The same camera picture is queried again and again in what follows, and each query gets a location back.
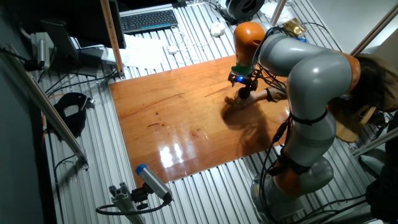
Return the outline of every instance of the metal bar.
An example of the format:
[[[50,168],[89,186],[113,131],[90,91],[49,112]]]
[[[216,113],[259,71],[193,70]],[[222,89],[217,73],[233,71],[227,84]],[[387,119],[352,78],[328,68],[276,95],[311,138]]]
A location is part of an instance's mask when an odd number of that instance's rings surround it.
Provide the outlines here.
[[[387,134],[378,137],[377,139],[367,143],[366,145],[362,146],[361,148],[355,150],[353,152],[353,156],[357,158],[358,156],[368,152],[371,149],[374,149],[375,147],[380,146],[381,144],[396,138],[398,136],[398,128],[394,128],[393,130],[389,131]]]
[[[271,18],[271,25],[272,26],[275,26],[277,24],[279,16],[282,13],[282,10],[284,10],[285,5],[286,5],[286,0],[280,0],[278,2],[278,5],[276,5],[275,11],[274,11],[274,13],[272,15],[272,18]]]
[[[379,33],[391,22],[393,18],[398,14],[398,2],[392,7],[392,9],[387,12],[387,14],[380,20],[380,22],[367,34],[367,36],[355,47],[355,49],[350,53],[352,56],[357,56],[360,54],[366,46],[372,42],[372,40],[379,35]]]
[[[11,44],[6,48],[9,51],[17,54]],[[61,116],[51,105],[49,99],[38,86],[36,81],[34,81],[29,73],[25,71],[19,59],[9,54],[0,54],[0,58],[5,62],[6,65],[9,66],[12,73],[17,77],[20,84],[28,92],[29,96],[33,99],[43,114],[49,119],[61,138],[68,144],[70,149],[76,154],[79,160],[81,160],[84,165],[83,167],[88,168],[86,154],[80,149],[79,144],[76,142],[76,139],[70,132],[68,126],[65,124],[65,122],[63,122]]]

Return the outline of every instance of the glossy wooden surface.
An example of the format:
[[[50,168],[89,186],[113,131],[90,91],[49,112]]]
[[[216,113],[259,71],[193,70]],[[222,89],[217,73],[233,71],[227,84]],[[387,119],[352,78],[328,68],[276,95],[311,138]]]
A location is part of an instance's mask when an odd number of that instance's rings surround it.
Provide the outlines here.
[[[269,147],[288,101],[229,106],[242,87],[227,81],[234,64],[230,56],[110,85],[133,170],[146,163],[169,182]]]

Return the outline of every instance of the white device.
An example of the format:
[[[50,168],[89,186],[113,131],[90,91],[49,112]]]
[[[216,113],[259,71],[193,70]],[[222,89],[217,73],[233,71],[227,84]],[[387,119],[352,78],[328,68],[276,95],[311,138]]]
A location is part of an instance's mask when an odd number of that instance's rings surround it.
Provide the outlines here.
[[[210,27],[210,33],[213,37],[219,37],[224,34],[225,25],[221,22],[215,22]]]

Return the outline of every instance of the robot end effector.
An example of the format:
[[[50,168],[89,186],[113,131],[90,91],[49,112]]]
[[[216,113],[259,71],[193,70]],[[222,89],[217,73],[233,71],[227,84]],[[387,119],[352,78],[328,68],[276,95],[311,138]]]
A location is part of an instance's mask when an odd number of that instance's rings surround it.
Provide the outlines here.
[[[253,57],[265,35],[262,26],[255,22],[242,23],[234,31],[236,66],[231,68],[228,81],[233,87],[235,83],[245,85],[238,91],[240,99],[249,98],[250,91],[257,90],[256,60],[253,60]]]

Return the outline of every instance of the wooden post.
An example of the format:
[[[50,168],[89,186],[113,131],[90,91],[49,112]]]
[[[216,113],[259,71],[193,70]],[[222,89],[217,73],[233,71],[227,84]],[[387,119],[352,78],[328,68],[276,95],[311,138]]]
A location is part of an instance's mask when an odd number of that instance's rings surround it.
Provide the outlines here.
[[[113,49],[114,59],[116,61],[116,66],[120,77],[124,77],[124,69],[122,58],[120,56],[118,38],[116,37],[116,31],[114,30],[111,8],[109,6],[108,0],[100,0],[102,6],[102,12],[104,13],[106,27],[108,28],[109,39],[111,40],[111,46]]]

